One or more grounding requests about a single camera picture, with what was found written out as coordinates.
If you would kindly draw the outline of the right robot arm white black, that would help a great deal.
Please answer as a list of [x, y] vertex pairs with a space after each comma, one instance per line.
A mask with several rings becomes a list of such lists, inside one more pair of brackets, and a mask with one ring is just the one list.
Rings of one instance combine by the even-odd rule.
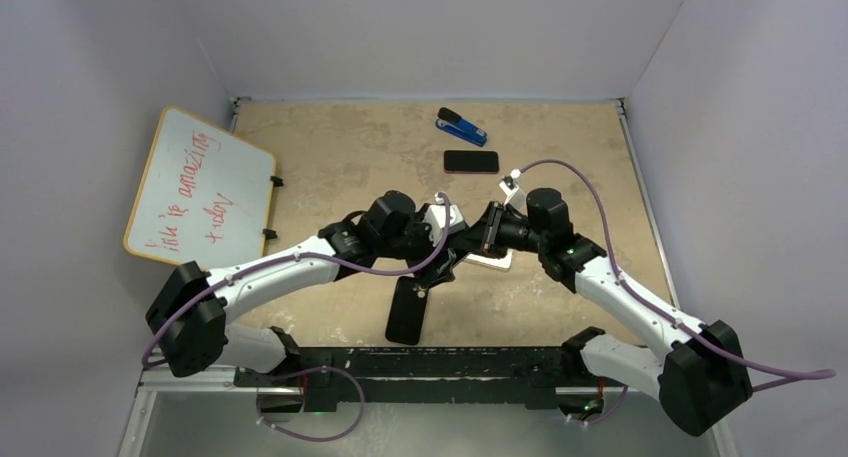
[[606, 377], [654, 398], [683, 432], [700, 436], [753, 395], [739, 338], [706, 325], [644, 287], [628, 284], [609, 251], [573, 229], [561, 194], [530, 192], [527, 211], [492, 202], [453, 247], [486, 257], [533, 253], [545, 274], [609, 313], [641, 340], [625, 344], [598, 330], [570, 339], [561, 369], [576, 384]]

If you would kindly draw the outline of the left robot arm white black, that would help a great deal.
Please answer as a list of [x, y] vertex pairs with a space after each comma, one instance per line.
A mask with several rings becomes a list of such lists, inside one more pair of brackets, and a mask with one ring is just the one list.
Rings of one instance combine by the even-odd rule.
[[459, 207], [439, 193], [417, 206], [388, 191], [288, 249], [245, 264], [211, 270], [195, 261], [175, 268], [146, 312], [153, 341], [147, 369], [167, 367], [177, 378], [213, 365], [247, 367], [272, 385], [297, 376], [296, 344], [276, 328], [238, 324], [244, 314], [288, 294], [357, 273], [422, 277], [449, 271], [449, 242], [467, 230]]

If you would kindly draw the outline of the black phone case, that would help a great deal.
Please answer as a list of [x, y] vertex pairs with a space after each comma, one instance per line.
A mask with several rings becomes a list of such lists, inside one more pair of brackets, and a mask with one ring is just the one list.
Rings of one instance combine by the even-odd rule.
[[421, 338], [429, 291], [413, 277], [400, 277], [389, 311], [385, 338], [393, 343], [414, 346]]

